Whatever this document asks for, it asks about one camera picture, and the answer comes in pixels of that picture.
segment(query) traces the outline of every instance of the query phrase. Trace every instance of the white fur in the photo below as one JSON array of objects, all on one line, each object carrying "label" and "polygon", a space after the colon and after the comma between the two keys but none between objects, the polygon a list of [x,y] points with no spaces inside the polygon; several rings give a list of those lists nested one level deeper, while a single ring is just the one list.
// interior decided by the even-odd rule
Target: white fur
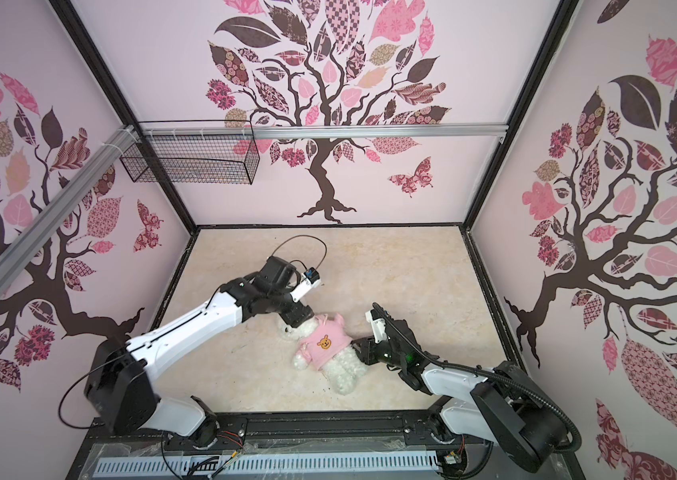
[{"label": "white fur", "polygon": [[[285,340],[299,340],[310,336],[318,326],[319,323],[314,317],[303,322],[298,328],[288,326],[282,320],[278,321],[280,335]],[[308,362],[300,350],[293,356],[293,366],[296,370],[305,370],[308,367]],[[357,353],[348,346],[325,362],[320,371],[332,389],[341,395],[347,395],[357,386],[357,380],[367,373],[367,365],[360,362]]]}]

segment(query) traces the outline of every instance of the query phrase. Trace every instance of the red flower cluster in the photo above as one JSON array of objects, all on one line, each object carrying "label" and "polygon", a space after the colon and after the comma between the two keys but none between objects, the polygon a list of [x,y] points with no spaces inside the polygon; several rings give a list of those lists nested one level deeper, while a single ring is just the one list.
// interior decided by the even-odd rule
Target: red flower cluster
[{"label": "red flower cluster", "polygon": [[565,154],[565,146],[570,145],[570,139],[573,137],[573,128],[570,124],[563,124],[559,130],[552,132],[552,139],[549,142],[549,155],[554,158],[562,158]]},{"label": "red flower cluster", "polygon": [[210,89],[205,96],[209,98],[211,102],[218,105],[218,108],[228,110],[235,106],[237,101],[230,95],[232,90],[227,87],[224,82],[221,82],[220,80],[211,80],[208,82],[208,85]]},{"label": "red flower cluster", "polygon": [[53,331],[42,325],[35,325],[29,330],[29,337],[23,337],[16,345],[14,358],[16,363],[27,366],[32,360],[45,360],[50,353],[50,342],[56,339]]},{"label": "red flower cluster", "polygon": [[554,240],[549,235],[544,235],[539,242],[541,248],[538,250],[538,257],[546,264],[552,266],[559,258],[559,250],[554,246]]},{"label": "red flower cluster", "polygon": [[306,155],[302,149],[286,148],[282,151],[282,159],[291,167],[297,167],[306,163]]}]

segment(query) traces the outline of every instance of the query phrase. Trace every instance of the beige leaf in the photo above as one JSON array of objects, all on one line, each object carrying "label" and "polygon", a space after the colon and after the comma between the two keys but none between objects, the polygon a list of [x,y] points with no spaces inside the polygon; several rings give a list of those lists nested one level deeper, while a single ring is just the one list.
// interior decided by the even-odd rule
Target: beige leaf
[{"label": "beige leaf", "polygon": [[357,86],[360,88],[373,88],[376,85],[380,84],[383,80],[383,76],[386,75],[386,67],[374,68],[370,72],[367,72],[362,76],[360,82],[357,82]]},{"label": "beige leaf", "polygon": [[383,65],[391,60],[392,55],[397,51],[398,45],[386,43],[379,45],[371,53],[371,63],[374,65]]},{"label": "beige leaf", "polygon": [[29,184],[29,164],[26,162],[23,148],[10,156],[5,174],[11,195],[22,191]]},{"label": "beige leaf", "polygon": [[559,173],[559,164],[557,160],[547,160],[538,167],[535,174],[543,182],[550,182],[554,180]]}]

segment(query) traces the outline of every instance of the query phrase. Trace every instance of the pink shirt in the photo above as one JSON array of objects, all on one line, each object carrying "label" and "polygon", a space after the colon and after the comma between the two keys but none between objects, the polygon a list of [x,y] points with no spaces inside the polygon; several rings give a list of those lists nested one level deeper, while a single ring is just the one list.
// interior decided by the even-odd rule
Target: pink shirt
[{"label": "pink shirt", "polygon": [[310,336],[299,340],[299,345],[306,361],[320,370],[325,362],[349,346],[351,337],[343,332],[343,316],[336,313],[333,321],[328,321],[324,314],[314,318],[319,326]]}]

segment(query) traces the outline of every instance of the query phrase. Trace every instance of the black frame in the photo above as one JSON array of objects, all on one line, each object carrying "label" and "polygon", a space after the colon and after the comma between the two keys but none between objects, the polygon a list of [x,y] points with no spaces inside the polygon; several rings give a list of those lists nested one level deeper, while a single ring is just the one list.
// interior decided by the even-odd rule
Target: black frame
[{"label": "black frame", "polygon": [[[156,153],[152,149],[151,144],[145,138],[143,131],[140,127],[139,121],[135,118],[130,106],[125,100],[122,91],[120,91],[119,86],[115,82],[110,70],[107,68],[106,63],[103,61],[101,54],[98,52],[93,40],[88,34],[85,26],[80,20],[79,15],[76,13],[74,6],[71,4],[71,0],[48,0],[49,3],[53,6],[56,14],[58,15],[61,23],[64,25],[65,29],[68,31],[72,41],[77,46],[77,49],[83,56],[83,59],[87,63],[90,71],[94,74],[96,81],[99,83],[101,89],[103,90],[106,97],[109,99],[112,104],[115,112],[120,117],[120,120],[123,124],[132,125],[135,129],[136,134],[142,140],[142,155],[147,159],[156,158]],[[480,284],[480,288],[485,295],[485,300],[491,316],[493,317],[493,322],[496,326],[496,330],[501,341],[501,346],[503,347],[506,359],[512,362],[516,362],[520,367],[525,370],[524,362],[522,356],[519,354],[516,340],[513,338],[509,324],[506,321],[506,316],[503,313],[503,308],[499,304],[497,294],[493,288],[492,283],[487,275],[487,269],[479,255],[477,245],[473,240],[471,229],[473,228],[480,209],[485,203],[487,196],[493,182],[496,180],[501,165],[503,164],[504,159],[513,143],[513,140],[516,138],[520,127],[525,119],[525,115],[531,105],[536,91],[538,91],[541,82],[543,81],[543,76],[547,71],[549,64],[551,63],[554,54],[559,47],[565,31],[570,23],[571,18],[573,17],[576,6],[578,5],[579,0],[560,0],[559,5],[555,11],[555,14],[552,18],[552,22],[549,24],[549,28],[546,31],[543,42],[538,53],[535,56],[533,66],[528,73],[527,78],[521,91],[519,92],[519,97],[516,101],[516,104],[513,107],[513,110],[509,116],[508,120],[508,129],[506,131],[505,137],[497,146],[496,150],[493,152],[493,156],[490,159],[487,169],[480,181],[477,193],[472,201],[472,204],[469,206],[467,216],[464,219],[463,223],[445,223],[445,224],[331,224],[331,225],[263,225],[263,224],[248,224],[248,225],[197,225],[192,220],[190,212],[183,203],[183,200],[176,191],[175,186],[167,180],[167,176],[160,166],[160,164],[154,160],[150,161],[150,168],[154,173],[155,177],[160,182],[160,186],[165,192],[168,200],[175,209],[176,213],[179,215],[181,222],[185,225],[186,229],[190,232],[190,240],[184,250],[184,253],[180,259],[179,265],[174,272],[170,284],[166,290],[166,294],[163,298],[160,308],[158,309],[154,320],[150,326],[150,330],[154,330],[162,322],[162,318],[165,315],[166,309],[173,293],[176,291],[178,282],[180,280],[181,274],[183,273],[184,268],[186,267],[187,262],[189,261],[192,248],[194,247],[199,234],[204,229],[234,229],[234,228],[282,228],[282,227],[291,227],[291,228],[308,228],[308,227],[372,227],[372,226],[458,226],[461,230],[463,237],[464,245],[467,248],[469,253],[469,258],[474,265],[475,273],[477,274],[477,279]],[[241,413],[233,412],[226,414],[219,414],[219,418],[227,419],[230,423],[229,425],[235,425],[235,422],[244,422],[246,425],[249,425],[250,422],[256,420],[261,420],[266,422],[267,420],[271,421],[275,418],[280,418],[282,421],[278,423],[278,430],[276,432],[268,432],[264,437],[269,436],[269,438],[304,438],[305,432],[311,432],[309,435],[313,436],[381,436],[389,435],[390,433],[397,433],[405,435],[405,440],[408,445],[426,445],[424,440],[413,438],[414,433],[417,431],[415,428],[410,429],[406,422],[409,422],[410,419],[413,419],[414,422],[420,422],[422,418],[425,418],[428,415],[427,410],[404,410],[404,411],[376,411],[376,412],[279,412],[279,413]],[[316,418],[319,418],[320,428],[316,428],[315,422]],[[331,426],[328,428],[324,427],[325,418],[331,419]],[[161,434],[156,431],[144,431],[138,435],[124,436],[113,438],[102,426],[96,426],[96,421],[88,430],[85,439],[80,447],[80,450],[77,453],[77,456],[70,468],[69,474],[67,475],[67,480],[76,480],[79,476],[79,473],[83,467],[83,464],[90,452],[90,448],[96,442],[106,442],[106,441],[153,441],[156,438],[160,438]],[[472,437],[470,442],[481,442],[481,440]],[[184,448],[190,449],[188,446],[182,445],[166,445],[169,451],[182,450]],[[437,446],[427,445],[428,448],[436,448]],[[583,479],[583,471],[578,463],[578,460],[573,453],[566,453],[563,455],[565,464],[568,467],[568,470],[573,479]]]}]

